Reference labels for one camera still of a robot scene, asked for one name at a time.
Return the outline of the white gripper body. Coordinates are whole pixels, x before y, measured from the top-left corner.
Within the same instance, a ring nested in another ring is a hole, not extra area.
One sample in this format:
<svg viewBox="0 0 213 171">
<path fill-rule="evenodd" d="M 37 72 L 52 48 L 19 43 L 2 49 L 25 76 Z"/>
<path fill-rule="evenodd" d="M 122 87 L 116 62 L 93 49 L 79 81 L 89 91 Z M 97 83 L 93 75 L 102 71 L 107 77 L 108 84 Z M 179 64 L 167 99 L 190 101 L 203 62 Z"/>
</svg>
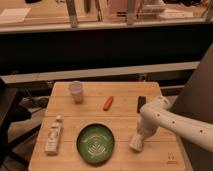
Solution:
<svg viewBox="0 0 213 171">
<path fill-rule="evenodd" d="M 137 139 L 141 142 L 155 134 L 154 127 L 138 127 L 137 128 Z"/>
</svg>

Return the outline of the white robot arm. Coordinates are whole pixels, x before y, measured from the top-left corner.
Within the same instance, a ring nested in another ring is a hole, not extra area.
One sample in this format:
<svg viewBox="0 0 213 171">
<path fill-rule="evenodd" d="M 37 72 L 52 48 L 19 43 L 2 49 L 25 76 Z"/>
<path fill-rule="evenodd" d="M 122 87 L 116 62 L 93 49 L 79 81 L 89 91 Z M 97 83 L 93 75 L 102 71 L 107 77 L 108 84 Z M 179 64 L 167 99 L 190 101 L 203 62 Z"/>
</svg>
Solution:
<svg viewBox="0 0 213 171">
<path fill-rule="evenodd" d="M 153 136 L 158 127 L 163 127 L 213 152 L 213 124 L 177 115 L 169 111 L 170 107 L 167 98 L 157 96 L 140 108 L 139 134 L 142 140 Z"/>
</svg>

